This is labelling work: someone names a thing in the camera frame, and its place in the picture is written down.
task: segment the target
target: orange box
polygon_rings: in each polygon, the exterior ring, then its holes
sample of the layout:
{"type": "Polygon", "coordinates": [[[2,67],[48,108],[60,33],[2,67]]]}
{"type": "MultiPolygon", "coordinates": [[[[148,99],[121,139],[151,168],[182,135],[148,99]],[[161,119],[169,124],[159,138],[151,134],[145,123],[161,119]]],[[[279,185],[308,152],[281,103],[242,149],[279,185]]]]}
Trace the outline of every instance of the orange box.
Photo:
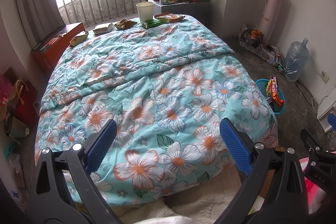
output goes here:
{"type": "Polygon", "coordinates": [[[83,22],[57,28],[31,50],[42,71],[50,76],[65,49],[81,31],[85,31],[83,22]]]}

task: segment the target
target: white fleece blanket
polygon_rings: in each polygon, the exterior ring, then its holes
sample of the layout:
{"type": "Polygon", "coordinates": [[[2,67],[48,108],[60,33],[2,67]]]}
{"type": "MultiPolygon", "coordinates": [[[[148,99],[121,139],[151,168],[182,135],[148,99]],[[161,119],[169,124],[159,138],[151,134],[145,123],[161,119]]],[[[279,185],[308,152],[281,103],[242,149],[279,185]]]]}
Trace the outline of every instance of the white fleece blanket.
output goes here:
{"type": "Polygon", "coordinates": [[[122,206],[113,208],[125,224],[144,221],[143,224],[187,223],[184,216],[199,224],[212,224],[229,205],[241,186],[235,166],[224,170],[213,179],[182,192],[146,203],[139,208],[122,206]]]}

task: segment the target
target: blue floral quilt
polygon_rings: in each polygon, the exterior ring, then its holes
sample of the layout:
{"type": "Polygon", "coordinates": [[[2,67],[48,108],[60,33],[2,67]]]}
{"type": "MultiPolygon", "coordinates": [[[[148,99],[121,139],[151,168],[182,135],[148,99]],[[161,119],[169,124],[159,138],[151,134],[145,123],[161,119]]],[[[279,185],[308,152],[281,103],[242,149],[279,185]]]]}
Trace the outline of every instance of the blue floral quilt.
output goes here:
{"type": "Polygon", "coordinates": [[[45,147],[67,150],[109,118],[117,122],[117,137],[91,174],[111,206],[153,201],[234,164],[219,135],[225,117],[254,142],[278,141],[275,116],[233,51],[191,16],[149,30],[138,23],[90,32],[65,50],[40,114],[36,161],[45,147]]]}

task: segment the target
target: nightstand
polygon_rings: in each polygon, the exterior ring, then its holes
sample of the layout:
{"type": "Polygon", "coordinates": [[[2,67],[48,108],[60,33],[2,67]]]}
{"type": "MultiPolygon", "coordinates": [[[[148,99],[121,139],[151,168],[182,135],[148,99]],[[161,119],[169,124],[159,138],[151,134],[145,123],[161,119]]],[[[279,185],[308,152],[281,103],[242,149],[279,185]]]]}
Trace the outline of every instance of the nightstand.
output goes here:
{"type": "Polygon", "coordinates": [[[209,26],[210,19],[210,2],[181,2],[176,4],[160,4],[158,1],[149,0],[154,2],[154,16],[162,13],[172,13],[181,15],[190,15],[196,18],[206,27],[209,26]]]}

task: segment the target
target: paper cup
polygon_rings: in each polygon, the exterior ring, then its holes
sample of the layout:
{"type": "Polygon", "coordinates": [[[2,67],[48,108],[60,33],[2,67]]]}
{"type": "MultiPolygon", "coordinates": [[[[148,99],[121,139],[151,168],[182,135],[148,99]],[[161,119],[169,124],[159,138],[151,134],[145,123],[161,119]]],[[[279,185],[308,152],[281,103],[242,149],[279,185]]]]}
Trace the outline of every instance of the paper cup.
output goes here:
{"type": "Polygon", "coordinates": [[[147,20],[153,19],[154,2],[148,1],[137,3],[136,8],[138,9],[141,24],[147,20]]]}

